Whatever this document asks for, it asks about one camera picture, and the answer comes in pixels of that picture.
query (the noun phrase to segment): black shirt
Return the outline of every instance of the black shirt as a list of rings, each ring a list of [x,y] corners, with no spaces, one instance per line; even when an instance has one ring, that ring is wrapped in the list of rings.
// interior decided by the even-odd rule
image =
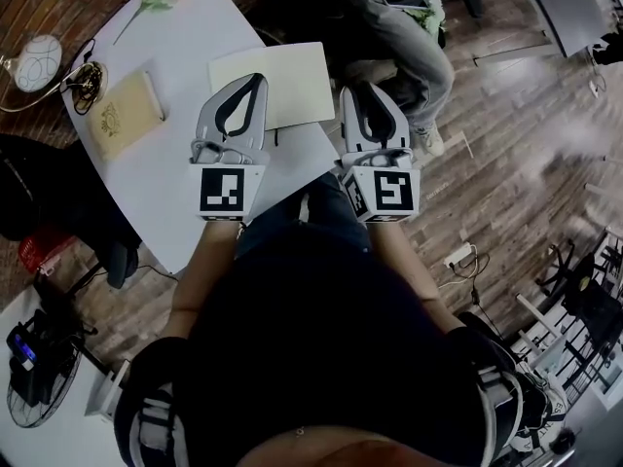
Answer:
[[[175,386],[191,466],[235,466],[301,426],[385,435],[479,465],[469,364],[372,254],[304,227],[237,260],[206,301]]]

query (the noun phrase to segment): smartphone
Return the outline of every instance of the smartphone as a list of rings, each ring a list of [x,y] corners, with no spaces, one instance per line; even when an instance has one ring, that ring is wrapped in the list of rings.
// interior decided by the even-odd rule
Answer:
[[[425,11],[428,9],[428,4],[425,0],[383,0],[389,7],[395,7],[396,9],[416,9],[419,11]]]

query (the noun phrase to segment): forearm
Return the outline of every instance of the forearm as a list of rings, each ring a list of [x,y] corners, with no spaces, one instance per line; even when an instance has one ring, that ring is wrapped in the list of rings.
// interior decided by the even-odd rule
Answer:
[[[463,324],[441,301],[437,284],[411,247],[400,225],[371,223],[368,224],[368,232],[377,256],[409,283],[439,329],[448,333],[462,327]]]
[[[202,237],[173,293],[163,337],[188,337],[205,299],[236,255],[238,222],[205,224]]]

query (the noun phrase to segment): notebook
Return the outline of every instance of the notebook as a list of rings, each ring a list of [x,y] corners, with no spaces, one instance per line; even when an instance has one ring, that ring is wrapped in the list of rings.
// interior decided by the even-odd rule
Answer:
[[[281,45],[226,55],[212,60],[208,71],[213,93],[247,74],[263,74],[269,83],[266,129],[335,118],[321,43]],[[248,98],[227,121],[227,130],[242,126],[247,101]]]
[[[105,161],[165,120],[149,74],[138,70],[106,92],[87,114],[87,125]]]

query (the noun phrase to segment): sneaker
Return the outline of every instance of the sneaker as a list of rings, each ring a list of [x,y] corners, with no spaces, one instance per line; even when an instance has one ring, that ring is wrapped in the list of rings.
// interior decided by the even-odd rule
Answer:
[[[444,141],[439,134],[436,123],[424,128],[415,128],[413,133],[416,140],[420,141],[421,148],[431,156],[436,158],[446,152]]]

